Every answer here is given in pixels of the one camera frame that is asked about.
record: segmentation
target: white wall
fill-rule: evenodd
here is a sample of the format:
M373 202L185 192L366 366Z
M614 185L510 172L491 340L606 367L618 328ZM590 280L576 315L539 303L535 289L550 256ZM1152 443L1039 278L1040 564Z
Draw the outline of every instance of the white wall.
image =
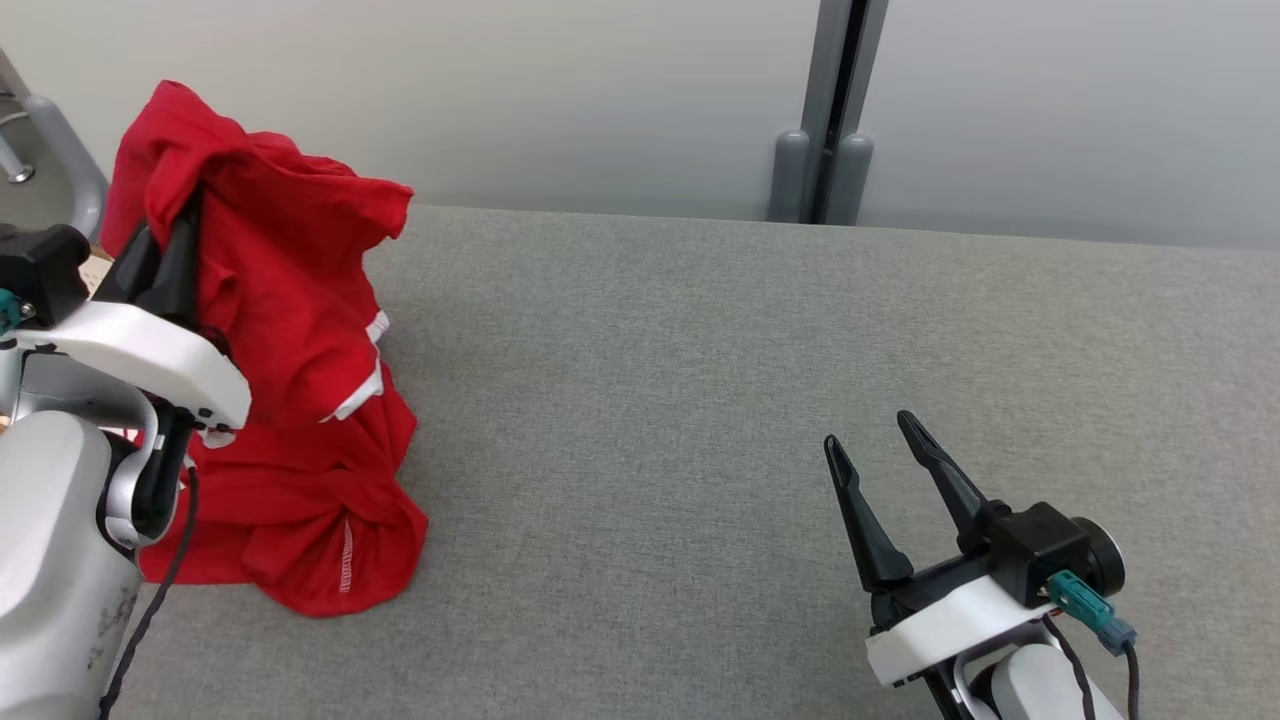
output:
M1280 249L1280 4L891 0L859 224Z
M819 0L0 0L110 172L155 83L419 201L763 217Z

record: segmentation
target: gray pole base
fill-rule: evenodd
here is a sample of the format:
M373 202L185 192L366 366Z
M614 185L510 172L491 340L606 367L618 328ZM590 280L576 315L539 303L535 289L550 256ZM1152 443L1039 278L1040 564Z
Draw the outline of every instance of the gray pole base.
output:
M72 182L70 225L84 233L84 237L97 245L102 231L102 211L106 209L106 177L72 129L63 111L52 100L38 95L28 95L22 101L40 137L49 145L54 156L67 170Z

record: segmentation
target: metal pole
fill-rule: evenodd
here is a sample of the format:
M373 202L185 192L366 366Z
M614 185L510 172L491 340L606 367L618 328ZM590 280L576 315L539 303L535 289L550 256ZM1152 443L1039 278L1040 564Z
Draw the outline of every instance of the metal pole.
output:
M4 168L4 174L9 178L9 182L15 184L27 182L31 179L31 176L36 174L35 168L18 159L18 154L13 151L13 147L9 146L3 135L0 135L0 168Z

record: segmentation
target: white trim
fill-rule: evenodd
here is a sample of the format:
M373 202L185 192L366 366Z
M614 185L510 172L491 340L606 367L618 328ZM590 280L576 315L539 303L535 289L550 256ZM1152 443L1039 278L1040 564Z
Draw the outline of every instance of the white trim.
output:
M385 334L388 328L390 327L392 327L392 319L387 316L387 313L379 310L378 314L374 315L374 322L369 323L369 325L365 328L365 332L369 334L369 340L371 340L372 342L378 342L379 340L383 338L383 334Z
M366 400L374 397L375 395L381 395L383 389L385 389L383 386L383 360L381 354L378 354L374 356L372 374L365 378L365 382L360 383L360 387L347 396L347 400L342 401L342 405L333 411L333 415L329 415L320 421L328 423L329 420L346 420L347 418L351 418L351 414L360 410L360 406L364 405Z

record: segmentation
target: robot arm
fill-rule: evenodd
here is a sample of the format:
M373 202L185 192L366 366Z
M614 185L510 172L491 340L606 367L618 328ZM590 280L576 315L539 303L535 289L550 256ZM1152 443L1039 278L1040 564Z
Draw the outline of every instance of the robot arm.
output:
M987 500L914 415L904 410L897 420L942 495L960 555L916 571L868 506L840 441L827 437L827 465L870 593L867 657L877 679L893 687L924 680L947 720L1119 720L1051 619L1066 609L1114 653L1133 653L1135 633L1102 600L1124 587L1115 542L1046 502L1014 512ZM970 664L1009 647L1016 650L966 680Z
M197 210L163 256L143 227L92 300L78 231L0 225L0 719L99 716L191 433L248 415L195 322Z

